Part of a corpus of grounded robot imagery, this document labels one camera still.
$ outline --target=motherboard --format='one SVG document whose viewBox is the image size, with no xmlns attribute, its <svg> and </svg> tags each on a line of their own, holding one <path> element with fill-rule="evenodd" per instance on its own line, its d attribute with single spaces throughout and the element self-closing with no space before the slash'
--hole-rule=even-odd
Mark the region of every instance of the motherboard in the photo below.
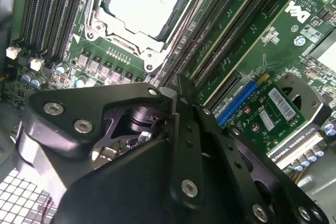
<svg viewBox="0 0 336 224">
<path fill-rule="evenodd" d="M 16 0 L 2 96 L 23 109 L 39 91 L 173 87 L 183 74 L 224 126 L 258 89 L 292 74 L 336 110 L 335 26 L 336 0 Z M 256 84 L 264 74 L 265 87 Z M 321 129 L 335 122 L 336 112 Z M 287 137 L 259 145 L 270 154 Z"/>
</svg>

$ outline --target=ram slot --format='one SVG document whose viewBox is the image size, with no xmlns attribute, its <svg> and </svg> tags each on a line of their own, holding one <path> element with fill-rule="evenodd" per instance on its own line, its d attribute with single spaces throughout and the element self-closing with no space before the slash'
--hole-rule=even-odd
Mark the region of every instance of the ram slot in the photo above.
<svg viewBox="0 0 336 224">
<path fill-rule="evenodd" d="M 193 29 L 192 34 L 189 36 L 189 39 L 186 41 L 186 43 L 182 46 L 181 50 L 175 54 L 175 60 L 171 63 L 165 77 L 163 78 L 162 82 L 160 83 L 160 86 L 165 86 L 167 83 L 169 83 L 174 76 L 175 70 L 183 63 L 185 60 L 186 52 L 188 52 L 191 48 L 191 45 L 193 41 L 198 38 L 202 32 L 202 27 L 206 23 L 208 17 L 212 12 L 216 9 L 218 3 L 221 0 L 211 0 L 210 4 L 207 6 L 207 8 L 204 10 L 203 15 L 201 16 L 200 20 L 196 24 L 196 26 Z"/>
<path fill-rule="evenodd" d="M 63 10 L 65 6 L 67 5 L 66 0 L 59 0 L 57 5 L 55 5 L 55 15 L 52 21 L 51 25 L 51 33 L 49 34 L 49 37 L 47 38 L 45 45 L 47 45 L 47 51 L 48 54 L 46 55 L 47 59 L 50 59 L 53 56 L 52 48 L 55 44 L 55 41 L 57 40 L 57 33 L 59 28 L 59 23 L 63 15 Z"/>
<path fill-rule="evenodd" d="M 61 39 L 58 41 L 57 48 L 55 49 L 54 61 L 59 62 L 63 57 L 63 52 L 65 51 L 69 36 L 72 34 L 72 30 L 75 26 L 80 1 L 81 0 L 71 0 L 71 5 L 69 6 L 68 13 L 66 15 L 66 25 L 62 28 Z"/>
<path fill-rule="evenodd" d="M 29 0 L 29 4 L 25 7 L 27 9 L 27 15 L 25 16 L 24 26 L 23 26 L 23 39 L 26 46 L 30 45 L 30 35 L 34 24 L 34 14 L 38 7 L 39 0 Z"/>
<path fill-rule="evenodd" d="M 55 0 L 44 0 L 43 7 L 40 10 L 40 17 L 37 26 L 37 31 L 34 31 L 33 41 L 37 47 L 37 51 L 42 52 L 43 50 L 43 40 L 46 33 L 46 27 L 49 23 L 50 9 L 53 6 Z"/>
<path fill-rule="evenodd" d="M 187 51 L 187 55 L 184 56 L 185 60 L 181 63 L 175 74 L 183 73 L 190 61 L 195 57 L 195 55 L 200 51 L 204 42 L 208 38 L 210 32 L 213 30 L 214 26 L 218 23 L 219 19 L 227 12 L 230 4 L 234 0 L 226 0 L 225 3 L 220 8 L 219 12 L 215 16 L 215 18 L 208 20 L 202 27 L 202 33 L 198 35 L 197 39 L 193 42 L 190 47 L 190 50 Z"/>
<path fill-rule="evenodd" d="M 74 4 L 74 0 L 66 0 L 66 4 L 64 5 L 62 9 L 62 15 L 57 25 L 57 33 L 56 33 L 55 41 L 53 44 L 53 48 L 51 50 L 52 56 L 54 56 L 56 52 L 59 51 L 58 50 L 59 45 L 62 41 L 62 36 L 64 35 L 64 30 L 66 29 L 67 21 L 69 18 L 69 12 L 73 8 L 73 4 Z"/>
<path fill-rule="evenodd" d="M 263 8 L 263 4 L 266 1 L 267 0 L 252 0 L 237 17 L 236 21 L 229 27 L 226 35 L 221 39 L 221 43 L 219 43 L 213 51 L 213 57 L 209 57 L 194 76 L 193 80 L 198 88 L 203 86 L 211 72 L 229 55 L 232 45 L 234 45 L 237 39 L 242 35 L 258 11 Z"/>
</svg>

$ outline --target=green circuit board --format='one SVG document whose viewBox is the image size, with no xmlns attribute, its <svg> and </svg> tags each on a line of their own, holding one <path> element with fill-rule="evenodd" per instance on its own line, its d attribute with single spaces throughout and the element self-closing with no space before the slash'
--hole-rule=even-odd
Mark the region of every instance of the green circuit board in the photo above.
<svg viewBox="0 0 336 224">
<path fill-rule="evenodd" d="M 227 125 L 240 129 L 268 153 L 305 122 L 298 108 L 269 78 L 240 106 Z"/>
</svg>

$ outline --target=silver screw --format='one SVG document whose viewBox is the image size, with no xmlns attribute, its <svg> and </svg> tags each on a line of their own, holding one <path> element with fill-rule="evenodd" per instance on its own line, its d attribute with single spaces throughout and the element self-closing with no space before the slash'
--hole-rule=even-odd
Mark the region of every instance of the silver screw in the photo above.
<svg viewBox="0 0 336 224">
<path fill-rule="evenodd" d="M 182 191 L 191 198 L 195 198 L 198 194 L 197 186 L 189 179 L 185 179 L 181 183 Z"/>
<path fill-rule="evenodd" d="M 183 103 L 185 103 L 185 104 L 188 105 L 188 101 L 187 101 L 187 99 L 185 99 L 184 97 L 181 97 L 180 100 L 181 100 Z"/>
<path fill-rule="evenodd" d="M 240 132 L 239 132 L 239 130 L 237 130 L 237 129 L 232 129 L 232 131 L 233 131 L 233 133 L 235 133 L 235 135 L 237 135 L 237 136 L 239 136 L 239 135 L 240 135 Z"/>
<path fill-rule="evenodd" d="M 88 134 L 93 129 L 92 124 L 87 120 L 77 120 L 73 126 L 77 132 L 82 134 Z"/>
<path fill-rule="evenodd" d="M 206 109 L 206 108 L 203 109 L 203 112 L 204 112 L 205 114 L 207 114 L 207 115 L 211 115 L 210 110 L 208 110 L 208 109 Z"/>
<path fill-rule="evenodd" d="M 323 221 L 320 213 L 315 208 L 312 208 L 311 211 L 313 212 L 313 214 L 315 215 L 315 217 L 318 218 L 319 221 Z"/>
<path fill-rule="evenodd" d="M 266 214 L 265 210 L 259 204 L 254 204 L 252 206 L 252 210 L 253 210 L 254 215 L 262 223 L 266 223 L 268 221 L 268 217 L 267 217 L 267 214 Z"/>
<path fill-rule="evenodd" d="M 64 111 L 63 106 L 56 102 L 48 102 L 43 109 L 49 115 L 61 115 Z"/>
<path fill-rule="evenodd" d="M 301 216 L 306 220 L 306 221 L 310 221 L 310 215 L 307 212 L 307 210 L 305 210 L 303 207 L 299 207 L 299 213 L 301 214 Z"/>
<path fill-rule="evenodd" d="M 148 89 L 148 92 L 152 95 L 158 95 L 158 93 L 154 89 Z"/>
</svg>

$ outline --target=capacitor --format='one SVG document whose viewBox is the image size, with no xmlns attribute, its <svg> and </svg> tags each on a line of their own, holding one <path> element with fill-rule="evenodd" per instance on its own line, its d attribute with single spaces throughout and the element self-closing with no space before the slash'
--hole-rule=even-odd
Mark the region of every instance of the capacitor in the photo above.
<svg viewBox="0 0 336 224">
<path fill-rule="evenodd" d="M 327 136 L 335 136 L 336 135 L 336 130 L 334 130 L 334 129 L 328 130 L 325 134 Z"/>
<path fill-rule="evenodd" d="M 317 160 L 316 156 L 312 151 L 307 151 L 305 153 L 306 158 L 308 159 L 309 162 L 313 163 Z"/>
<path fill-rule="evenodd" d="M 311 150 L 316 157 L 322 157 L 324 155 L 324 151 L 321 150 L 319 146 L 314 146 Z"/>
<path fill-rule="evenodd" d="M 43 83 L 46 83 L 46 80 L 42 76 L 37 76 L 31 82 L 31 84 L 37 88 L 39 88 Z"/>
<path fill-rule="evenodd" d="M 86 78 L 85 76 L 80 76 L 75 82 L 76 88 L 84 88 L 87 81 L 88 78 Z"/>
<path fill-rule="evenodd" d="M 301 166 L 300 162 L 298 160 L 295 160 L 293 163 L 292 163 L 292 166 L 294 167 L 294 170 L 296 172 L 300 172 L 303 170 L 303 167 Z"/>
<path fill-rule="evenodd" d="M 35 78 L 35 74 L 33 72 L 27 72 L 24 75 L 22 75 L 21 80 L 25 82 L 31 82 Z"/>
<path fill-rule="evenodd" d="M 56 72 L 58 72 L 59 74 L 65 73 L 68 70 L 69 70 L 69 66 L 65 63 L 61 64 L 60 66 L 56 68 Z"/>
<path fill-rule="evenodd" d="M 332 123 L 328 123 L 325 127 L 324 130 L 325 131 L 329 131 L 329 130 L 333 130 L 335 128 L 335 126 Z"/>
<path fill-rule="evenodd" d="M 301 157 L 299 157 L 299 158 L 298 158 L 298 161 L 300 162 L 300 164 L 301 164 L 302 167 L 307 167 L 307 166 L 310 165 L 308 159 L 306 159 L 305 156 L 301 156 Z"/>
</svg>

